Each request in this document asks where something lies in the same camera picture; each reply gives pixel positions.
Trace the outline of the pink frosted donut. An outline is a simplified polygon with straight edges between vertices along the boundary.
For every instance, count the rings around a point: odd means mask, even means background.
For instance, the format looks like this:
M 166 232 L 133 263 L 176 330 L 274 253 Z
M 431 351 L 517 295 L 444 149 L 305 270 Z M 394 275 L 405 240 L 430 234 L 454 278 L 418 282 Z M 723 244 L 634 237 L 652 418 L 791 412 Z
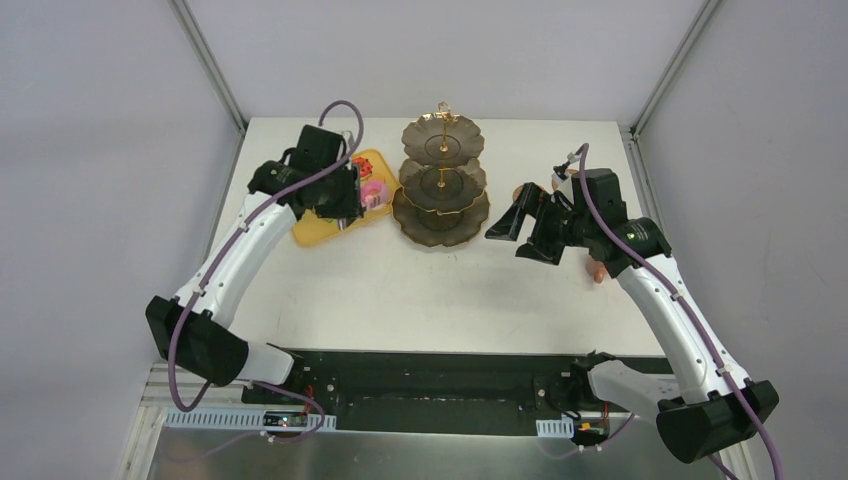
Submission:
M 360 201 L 366 211 L 383 208 L 391 199 L 392 192 L 389 186 L 382 181 L 368 181 L 360 187 Z

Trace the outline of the yellow serving tray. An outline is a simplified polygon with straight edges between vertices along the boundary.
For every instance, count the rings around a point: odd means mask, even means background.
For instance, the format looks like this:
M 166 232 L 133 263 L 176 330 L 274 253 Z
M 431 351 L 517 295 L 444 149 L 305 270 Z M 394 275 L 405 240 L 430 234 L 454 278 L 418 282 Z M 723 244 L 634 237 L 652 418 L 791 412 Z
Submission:
M 291 230 L 294 242 L 298 246 L 303 248 L 315 247 L 334 237 L 371 225 L 392 213 L 392 201 L 396 191 L 400 187 L 400 183 L 396 175 L 390 169 L 388 163 L 385 161 L 379 150 L 361 150 L 353 155 L 353 159 L 358 156 L 367 157 L 373 165 L 372 175 L 365 181 L 360 180 L 360 187 L 363 183 L 368 181 L 382 181 L 389 186 L 392 192 L 391 201 L 383 208 L 365 211 L 363 217 L 357 218 L 355 221 L 350 223 L 350 226 L 344 231 L 338 230 L 336 220 L 322 219 L 317 217 L 313 212 L 307 211 Z

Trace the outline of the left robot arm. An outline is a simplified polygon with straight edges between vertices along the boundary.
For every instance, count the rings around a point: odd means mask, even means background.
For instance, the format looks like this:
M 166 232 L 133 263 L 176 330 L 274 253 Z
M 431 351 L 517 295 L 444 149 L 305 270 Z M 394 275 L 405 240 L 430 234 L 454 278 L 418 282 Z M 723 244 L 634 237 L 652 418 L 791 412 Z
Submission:
M 340 133 L 302 128 L 295 146 L 261 164 L 248 182 L 232 225 L 195 276 L 172 297 L 145 310 L 162 358 L 215 386 L 266 383 L 281 404 L 297 402 L 305 378 L 279 347 L 247 341 L 231 325 L 247 287 L 278 242 L 306 212 L 351 223 L 361 217 L 358 170 Z

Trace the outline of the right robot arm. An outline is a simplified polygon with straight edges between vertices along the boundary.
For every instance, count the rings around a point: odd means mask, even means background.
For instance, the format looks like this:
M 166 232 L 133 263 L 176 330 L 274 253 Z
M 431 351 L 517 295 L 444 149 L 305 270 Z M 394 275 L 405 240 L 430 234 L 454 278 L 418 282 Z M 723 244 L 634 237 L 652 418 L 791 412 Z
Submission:
M 486 238 L 515 241 L 531 217 L 533 230 L 516 257 L 556 265 L 565 248 L 587 249 L 637 305 L 676 383 L 665 386 L 613 355 L 591 353 L 570 368 L 568 401 L 583 410 L 610 402 L 650 421 L 683 463 L 753 437 L 779 402 L 774 386 L 752 380 L 696 307 L 683 304 L 684 283 L 670 245 L 652 220 L 629 218 L 618 176 L 590 169 L 570 182 L 571 198 L 524 184 Z

